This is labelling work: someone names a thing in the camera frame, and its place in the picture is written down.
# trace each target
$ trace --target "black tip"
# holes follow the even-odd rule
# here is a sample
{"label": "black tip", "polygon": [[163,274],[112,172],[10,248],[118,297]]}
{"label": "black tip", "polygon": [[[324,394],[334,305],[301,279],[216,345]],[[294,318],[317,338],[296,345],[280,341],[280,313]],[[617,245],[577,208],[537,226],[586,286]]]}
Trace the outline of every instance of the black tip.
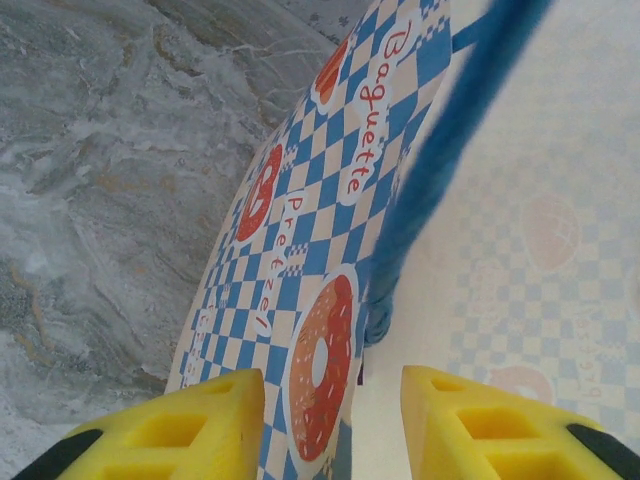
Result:
{"label": "black tip", "polygon": [[567,430],[623,480],[640,480],[640,457],[615,437],[578,423]]}
{"label": "black tip", "polygon": [[101,430],[86,430],[65,438],[38,457],[13,480],[55,480],[102,436]]}

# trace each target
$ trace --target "blue checkered pattern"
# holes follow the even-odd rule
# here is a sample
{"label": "blue checkered pattern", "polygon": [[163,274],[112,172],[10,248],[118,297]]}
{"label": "blue checkered pattern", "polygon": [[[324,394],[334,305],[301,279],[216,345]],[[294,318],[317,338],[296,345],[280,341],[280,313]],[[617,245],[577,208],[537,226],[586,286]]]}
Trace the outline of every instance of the blue checkered pattern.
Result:
{"label": "blue checkered pattern", "polygon": [[[360,199],[355,205],[344,206],[339,202],[340,178],[351,165],[362,126],[354,120],[356,90],[365,78],[374,75],[385,35],[398,19],[415,8],[421,10],[423,25],[417,42],[398,63],[390,80],[393,96],[383,129],[383,154]],[[220,233],[204,289],[196,297],[199,308],[187,334],[191,338],[184,343],[188,348],[178,352],[176,358],[181,361],[183,385],[238,368],[262,368],[267,406],[261,478],[298,478],[288,454],[281,385],[296,322],[308,302],[313,301],[300,292],[308,292],[336,267],[349,264],[354,267],[360,286],[358,303],[362,300],[373,243],[398,185],[399,160],[406,156],[449,64],[448,15],[448,0],[384,0],[374,4],[351,34],[329,111],[318,112],[311,87],[267,148],[257,155],[233,202],[225,222],[227,228]],[[237,247],[233,239],[250,187],[277,143],[284,146],[285,154],[272,208],[251,242]],[[278,278],[275,308],[268,313],[273,334],[261,337],[249,319],[260,303],[281,224],[284,196],[297,190],[306,192],[307,203],[286,247],[288,265]],[[356,321],[354,350],[359,358],[365,309],[358,310]],[[327,457],[325,467],[314,478],[350,477],[350,427],[341,423],[338,428],[336,453]]]}
{"label": "blue checkered pattern", "polygon": [[[627,296],[638,291],[640,224],[635,212],[593,194],[602,173],[580,168],[586,154],[566,147],[554,153],[535,164],[480,158],[484,172],[461,178],[452,191],[462,267],[448,370],[489,381],[491,369],[529,365],[544,372],[557,406],[601,422],[637,450],[640,323]],[[536,268],[521,227],[538,196],[557,202],[543,213],[557,216],[560,235],[570,230],[563,208],[578,220],[575,256],[554,271]],[[530,386],[524,377],[516,384]]]}

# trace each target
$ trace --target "blue cord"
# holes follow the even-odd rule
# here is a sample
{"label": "blue cord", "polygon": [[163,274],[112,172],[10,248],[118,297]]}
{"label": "blue cord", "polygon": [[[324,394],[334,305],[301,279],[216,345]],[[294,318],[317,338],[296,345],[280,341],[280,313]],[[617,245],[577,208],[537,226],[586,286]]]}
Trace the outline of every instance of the blue cord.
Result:
{"label": "blue cord", "polygon": [[462,151],[552,2],[494,0],[482,21],[458,34],[458,47],[473,35],[479,40],[442,115],[420,146],[374,247],[365,346],[380,342],[389,331],[393,292],[409,249],[442,200]]}

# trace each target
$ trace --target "yellow plastic part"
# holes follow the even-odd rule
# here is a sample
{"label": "yellow plastic part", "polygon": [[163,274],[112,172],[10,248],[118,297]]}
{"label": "yellow plastic part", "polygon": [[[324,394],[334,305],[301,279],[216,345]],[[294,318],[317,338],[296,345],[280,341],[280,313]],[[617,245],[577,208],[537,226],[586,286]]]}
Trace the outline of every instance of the yellow plastic part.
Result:
{"label": "yellow plastic part", "polygon": [[59,480],[255,480],[260,370],[241,370],[86,423],[104,434]]}
{"label": "yellow plastic part", "polygon": [[413,480],[613,480],[565,427],[580,415],[428,367],[402,373]]}

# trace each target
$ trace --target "gray marble surface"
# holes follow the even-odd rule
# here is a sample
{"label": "gray marble surface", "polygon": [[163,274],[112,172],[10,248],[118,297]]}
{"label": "gray marble surface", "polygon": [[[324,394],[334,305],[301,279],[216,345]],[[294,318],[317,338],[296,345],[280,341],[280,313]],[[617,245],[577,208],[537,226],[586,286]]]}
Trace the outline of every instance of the gray marble surface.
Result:
{"label": "gray marble surface", "polygon": [[162,392],[246,165],[333,48],[260,0],[0,0],[0,477]]}

